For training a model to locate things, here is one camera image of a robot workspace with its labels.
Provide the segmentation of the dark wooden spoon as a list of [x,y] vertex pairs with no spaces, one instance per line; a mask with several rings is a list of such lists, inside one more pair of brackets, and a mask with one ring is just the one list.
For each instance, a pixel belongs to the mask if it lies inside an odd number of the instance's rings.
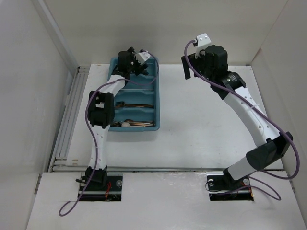
[[140,124],[150,124],[150,123],[154,123],[154,121],[135,121],[132,119],[126,119],[124,120],[124,122],[128,122],[128,123],[140,123]]

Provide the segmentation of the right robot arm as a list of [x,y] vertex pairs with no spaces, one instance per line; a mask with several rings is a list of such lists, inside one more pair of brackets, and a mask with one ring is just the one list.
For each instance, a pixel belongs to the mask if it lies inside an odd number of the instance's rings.
[[185,78],[191,78],[192,71],[195,77],[209,83],[211,89],[234,110],[256,145],[245,157],[224,169],[222,183],[232,189],[248,175],[281,159],[294,143],[290,132],[284,132],[261,111],[242,77],[229,71],[227,59],[227,51],[216,45],[202,48],[200,54],[184,54],[181,58]]

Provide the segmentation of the white plastic spoon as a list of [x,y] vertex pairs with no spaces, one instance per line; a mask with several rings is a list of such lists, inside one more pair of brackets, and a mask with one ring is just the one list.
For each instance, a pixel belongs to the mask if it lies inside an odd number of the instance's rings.
[[131,126],[128,122],[122,122],[121,127],[135,127],[135,126]]

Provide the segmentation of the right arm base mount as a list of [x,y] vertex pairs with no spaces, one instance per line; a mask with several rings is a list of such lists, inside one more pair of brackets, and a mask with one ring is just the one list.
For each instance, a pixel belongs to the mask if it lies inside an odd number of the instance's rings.
[[207,175],[206,189],[210,201],[254,201],[249,178],[227,181],[223,175]]

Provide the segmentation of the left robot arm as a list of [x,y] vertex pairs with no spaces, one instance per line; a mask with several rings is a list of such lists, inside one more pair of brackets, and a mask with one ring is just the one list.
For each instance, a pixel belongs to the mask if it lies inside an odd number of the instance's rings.
[[136,52],[132,47],[127,51],[120,51],[118,63],[113,68],[109,80],[89,93],[85,121],[93,138],[93,145],[84,180],[96,190],[102,190],[107,186],[107,161],[103,147],[115,117],[114,97],[129,82],[131,74],[137,76],[146,70],[146,62],[150,57],[149,52]]

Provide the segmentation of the copper fork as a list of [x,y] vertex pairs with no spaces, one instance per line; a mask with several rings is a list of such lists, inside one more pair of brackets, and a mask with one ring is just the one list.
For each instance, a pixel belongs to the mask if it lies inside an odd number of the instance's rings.
[[115,109],[120,108],[148,108],[148,109],[154,109],[153,105],[149,104],[124,104],[124,105],[116,105]]
[[154,108],[154,106],[150,104],[133,104],[133,103],[125,103],[124,101],[115,103],[115,108],[122,108],[122,107]]

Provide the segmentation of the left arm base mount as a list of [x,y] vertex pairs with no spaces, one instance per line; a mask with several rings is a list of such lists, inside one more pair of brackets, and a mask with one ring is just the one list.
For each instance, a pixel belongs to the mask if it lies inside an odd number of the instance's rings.
[[117,202],[122,198],[123,175],[113,174],[103,183],[91,181],[82,193],[80,201]]

